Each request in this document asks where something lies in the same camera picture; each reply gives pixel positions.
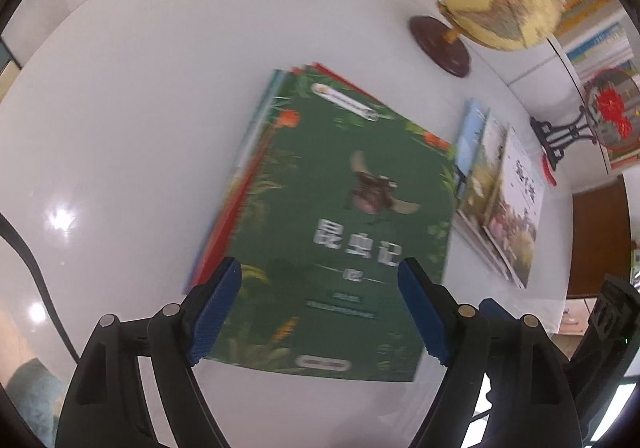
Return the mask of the green beetle insect book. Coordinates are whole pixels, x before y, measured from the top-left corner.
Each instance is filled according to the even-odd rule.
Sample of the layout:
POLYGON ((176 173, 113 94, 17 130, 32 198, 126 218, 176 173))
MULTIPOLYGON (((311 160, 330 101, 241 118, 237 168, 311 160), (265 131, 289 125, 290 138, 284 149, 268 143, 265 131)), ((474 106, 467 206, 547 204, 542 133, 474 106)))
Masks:
POLYGON ((272 139, 227 256, 242 284, 210 358, 241 368, 409 382, 423 344, 398 290, 408 257, 442 278, 454 150, 309 70, 281 87, 272 139))

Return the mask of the bookshelf with colourful books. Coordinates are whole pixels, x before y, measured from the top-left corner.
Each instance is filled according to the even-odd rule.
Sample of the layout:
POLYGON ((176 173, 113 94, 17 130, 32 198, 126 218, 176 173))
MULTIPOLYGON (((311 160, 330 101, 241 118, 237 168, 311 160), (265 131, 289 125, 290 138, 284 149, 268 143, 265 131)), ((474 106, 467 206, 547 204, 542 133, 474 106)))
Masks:
POLYGON ((585 84, 608 69, 639 78, 639 34, 618 0, 563 0, 555 38, 585 84))

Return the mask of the white rabbit slope book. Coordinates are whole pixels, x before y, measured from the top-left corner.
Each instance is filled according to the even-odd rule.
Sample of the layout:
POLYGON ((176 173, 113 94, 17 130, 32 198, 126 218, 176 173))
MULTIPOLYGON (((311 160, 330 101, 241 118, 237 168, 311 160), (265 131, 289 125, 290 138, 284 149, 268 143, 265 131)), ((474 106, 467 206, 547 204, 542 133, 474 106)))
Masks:
POLYGON ((506 264, 508 277, 521 289, 528 285, 533 266, 543 200, 544 183, 510 127, 483 229, 506 264))

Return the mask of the yellow green cover book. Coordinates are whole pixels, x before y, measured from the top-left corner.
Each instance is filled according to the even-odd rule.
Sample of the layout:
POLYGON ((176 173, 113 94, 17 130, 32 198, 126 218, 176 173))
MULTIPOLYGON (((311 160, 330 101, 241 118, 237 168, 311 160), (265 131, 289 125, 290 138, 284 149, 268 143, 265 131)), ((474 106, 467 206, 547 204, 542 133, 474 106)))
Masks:
POLYGON ((454 216, 454 226, 489 268, 507 279, 506 263, 484 231, 505 141, 506 128, 489 113, 470 174, 466 176, 464 194, 454 216))

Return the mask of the brown wooden cabinet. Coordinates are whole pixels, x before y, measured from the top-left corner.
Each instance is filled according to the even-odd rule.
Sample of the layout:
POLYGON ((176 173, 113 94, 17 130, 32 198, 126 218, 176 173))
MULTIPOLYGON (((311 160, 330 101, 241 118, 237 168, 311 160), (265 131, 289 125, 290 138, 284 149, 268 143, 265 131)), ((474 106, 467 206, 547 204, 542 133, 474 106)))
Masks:
POLYGON ((607 275, 628 281, 633 245, 622 175, 601 188, 574 194, 567 296, 597 296, 607 275))

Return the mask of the light blue cover book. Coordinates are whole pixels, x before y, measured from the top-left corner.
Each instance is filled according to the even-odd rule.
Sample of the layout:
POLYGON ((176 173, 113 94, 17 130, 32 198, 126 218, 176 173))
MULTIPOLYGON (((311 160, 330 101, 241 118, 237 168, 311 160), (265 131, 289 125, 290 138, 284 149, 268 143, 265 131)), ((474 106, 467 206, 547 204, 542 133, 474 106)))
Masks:
POLYGON ((456 196, 459 200, 462 199, 465 193, 466 181, 472 171, 486 119, 487 110, 484 104, 476 99, 470 99, 466 106, 465 117, 456 143, 456 162, 454 162, 454 165, 456 166, 457 179, 456 196))

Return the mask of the red ornament on black stand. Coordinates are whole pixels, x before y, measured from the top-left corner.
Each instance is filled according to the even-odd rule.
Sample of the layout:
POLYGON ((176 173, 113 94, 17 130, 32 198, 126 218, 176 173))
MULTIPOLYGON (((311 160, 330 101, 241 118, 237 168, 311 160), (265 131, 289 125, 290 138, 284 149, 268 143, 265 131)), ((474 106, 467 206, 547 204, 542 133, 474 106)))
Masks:
POLYGON ((612 170, 628 168, 639 161, 639 73, 603 69, 587 83, 573 121, 554 125, 530 118, 529 124, 540 142, 542 170, 551 185, 566 150, 581 140, 603 148, 612 170))

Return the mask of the yellow globe on wooden base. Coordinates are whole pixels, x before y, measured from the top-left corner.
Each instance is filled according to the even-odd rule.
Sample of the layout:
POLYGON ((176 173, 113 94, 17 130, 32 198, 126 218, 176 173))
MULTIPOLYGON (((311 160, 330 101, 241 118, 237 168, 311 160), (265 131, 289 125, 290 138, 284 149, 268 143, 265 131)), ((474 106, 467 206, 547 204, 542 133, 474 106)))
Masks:
POLYGON ((439 0, 437 8, 446 22, 414 16, 410 33, 442 70, 465 78, 471 56, 462 38, 500 52, 535 47, 560 25, 563 0, 439 0))

